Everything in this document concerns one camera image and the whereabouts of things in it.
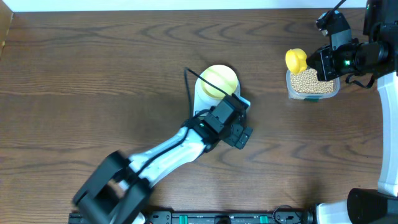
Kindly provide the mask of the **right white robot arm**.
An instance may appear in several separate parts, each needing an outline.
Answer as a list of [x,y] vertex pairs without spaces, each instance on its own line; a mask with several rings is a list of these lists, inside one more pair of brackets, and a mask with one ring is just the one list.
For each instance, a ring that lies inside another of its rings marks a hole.
[[353,188],[345,200],[318,203],[301,223],[397,223],[397,1],[367,1],[363,35],[352,37],[345,16],[335,6],[316,26],[329,44],[306,60],[318,80],[345,77],[348,85],[377,86],[381,101],[382,161],[376,189]]

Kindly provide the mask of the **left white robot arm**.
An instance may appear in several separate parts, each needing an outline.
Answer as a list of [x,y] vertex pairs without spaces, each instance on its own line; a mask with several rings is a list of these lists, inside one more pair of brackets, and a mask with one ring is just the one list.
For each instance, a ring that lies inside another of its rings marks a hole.
[[250,103],[235,95],[187,119],[169,140],[140,154],[111,153],[72,199],[90,223],[145,223],[142,214],[154,186],[176,168],[210,152],[223,141],[242,149]]

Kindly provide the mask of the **yellow measuring scoop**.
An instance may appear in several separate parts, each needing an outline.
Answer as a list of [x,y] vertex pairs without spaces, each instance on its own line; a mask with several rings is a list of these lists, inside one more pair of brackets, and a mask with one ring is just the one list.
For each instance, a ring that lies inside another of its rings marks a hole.
[[305,71],[308,67],[307,54],[302,49],[290,49],[285,54],[287,68],[294,75]]

